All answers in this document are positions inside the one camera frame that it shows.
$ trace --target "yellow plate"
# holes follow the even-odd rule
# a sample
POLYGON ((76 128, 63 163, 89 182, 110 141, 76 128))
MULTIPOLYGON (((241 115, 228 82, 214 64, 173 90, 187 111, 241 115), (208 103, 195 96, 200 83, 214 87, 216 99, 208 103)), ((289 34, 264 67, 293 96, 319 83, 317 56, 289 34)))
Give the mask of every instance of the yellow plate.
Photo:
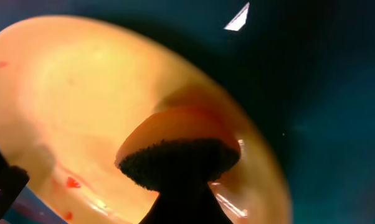
POLYGON ((149 115, 186 104, 219 111, 242 146, 239 163, 211 185, 226 214, 234 223, 290 223, 288 190, 266 142, 228 94, 180 56, 80 17, 36 17, 0 32, 0 150, 69 223, 144 217, 157 194, 116 169, 116 152, 149 115))

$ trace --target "dark blue background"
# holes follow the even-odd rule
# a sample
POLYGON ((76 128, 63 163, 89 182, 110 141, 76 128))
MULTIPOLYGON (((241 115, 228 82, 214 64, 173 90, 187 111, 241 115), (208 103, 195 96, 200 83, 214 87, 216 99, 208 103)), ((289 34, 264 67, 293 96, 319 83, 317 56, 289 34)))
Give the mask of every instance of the dark blue background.
POLYGON ((375 223, 375 0, 256 0, 241 31, 223 30, 245 3, 0 0, 0 30, 74 14, 157 40, 227 88, 264 133, 294 223, 375 223))

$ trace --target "red food bit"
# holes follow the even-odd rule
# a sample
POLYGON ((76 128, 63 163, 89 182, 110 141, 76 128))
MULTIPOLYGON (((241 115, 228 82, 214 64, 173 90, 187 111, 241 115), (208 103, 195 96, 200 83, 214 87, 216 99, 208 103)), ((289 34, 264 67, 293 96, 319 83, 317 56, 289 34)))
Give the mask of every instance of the red food bit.
POLYGON ((6 62, 6 61, 1 61, 0 62, 0 68, 4 68, 4 67, 6 67, 8 65, 9 65, 9 62, 6 62))
POLYGON ((73 219, 73 213, 72 213, 72 212, 67 212, 67 213, 64 215, 63 219, 64 219, 65 221, 70 221, 71 219, 73 219))
POLYGON ((80 183, 78 183, 72 177, 68 177, 67 182, 66 182, 66 186, 69 187, 69 188, 80 188, 81 187, 80 183))

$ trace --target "red crumb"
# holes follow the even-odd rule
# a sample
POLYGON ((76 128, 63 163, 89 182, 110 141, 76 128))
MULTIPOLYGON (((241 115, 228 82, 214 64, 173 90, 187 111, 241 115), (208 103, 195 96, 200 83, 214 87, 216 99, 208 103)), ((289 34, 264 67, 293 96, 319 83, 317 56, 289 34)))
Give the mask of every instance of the red crumb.
POLYGON ((6 61, 0 61, 0 68, 4 68, 9 65, 9 62, 6 61))
POLYGON ((80 188, 81 187, 80 183, 78 183, 72 177, 68 177, 67 182, 66 182, 66 186, 69 187, 69 188, 80 188))
POLYGON ((65 221, 70 221, 71 219, 73 219, 73 213, 72 213, 72 212, 67 212, 67 213, 64 215, 63 219, 64 219, 65 221))

